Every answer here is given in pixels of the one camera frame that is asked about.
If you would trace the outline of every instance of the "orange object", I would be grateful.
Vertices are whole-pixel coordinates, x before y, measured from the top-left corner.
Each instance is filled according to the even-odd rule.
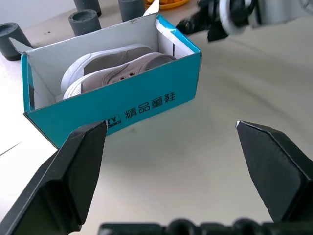
[[[151,5],[151,3],[149,3],[150,1],[151,0],[145,0],[145,6],[146,7],[149,7]],[[161,0],[160,1],[160,10],[175,8],[175,7],[186,4],[187,2],[189,2],[189,0]]]

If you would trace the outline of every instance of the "teal shoe box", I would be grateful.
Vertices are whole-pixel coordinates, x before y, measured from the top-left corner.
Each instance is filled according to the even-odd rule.
[[[22,52],[24,115],[56,147],[79,126],[104,120],[107,134],[183,104],[196,95],[201,51],[161,15],[152,14]],[[81,56],[141,43],[177,60],[62,100],[61,80]]]

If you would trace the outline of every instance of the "rubber cylinder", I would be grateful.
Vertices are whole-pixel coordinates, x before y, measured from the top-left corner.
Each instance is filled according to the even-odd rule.
[[[98,17],[101,16],[101,8],[98,0],[74,0],[77,11],[94,10]]]
[[[75,36],[84,35],[101,29],[99,18],[94,10],[82,10],[68,18]]]
[[[9,38],[14,38],[26,46],[32,47],[17,23],[0,24],[0,51],[9,61],[21,59],[21,54],[15,50]]]
[[[143,16],[145,13],[144,0],[118,0],[122,21],[129,21]]]

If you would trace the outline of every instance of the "table surface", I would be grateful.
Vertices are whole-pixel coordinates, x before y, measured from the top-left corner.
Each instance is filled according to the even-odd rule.
[[[121,22],[117,1],[101,1],[101,6],[102,27]],[[191,1],[162,14],[176,24],[195,9]],[[72,12],[24,32],[35,47],[73,37],[67,22]],[[203,55],[196,98],[107,137],[89,215],[78,234],[96,234],[107,221],[269,221],[235,123],[246,120],[284,131],[310,157],[312,36],[312,18],[211,44],[204,33],[191,36]],[[20,143],[0,156],[1,221],[55,149],[22,115],[20,62],[0,56],[0,65],[0,153]]]

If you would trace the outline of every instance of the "shoe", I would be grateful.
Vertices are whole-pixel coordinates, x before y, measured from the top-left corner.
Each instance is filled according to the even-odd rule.
[[[76,80],[65,92],[63,99],[122,81],[174,60],[176,58],[171,55],[153,52],[123,65],[90,73]]]
[[[61,92],[64,94],[73,82],[89,73],[125,64],[151,52],[153,51],[144,44],[132,44],[84,55],[65,72],[61,82]]]

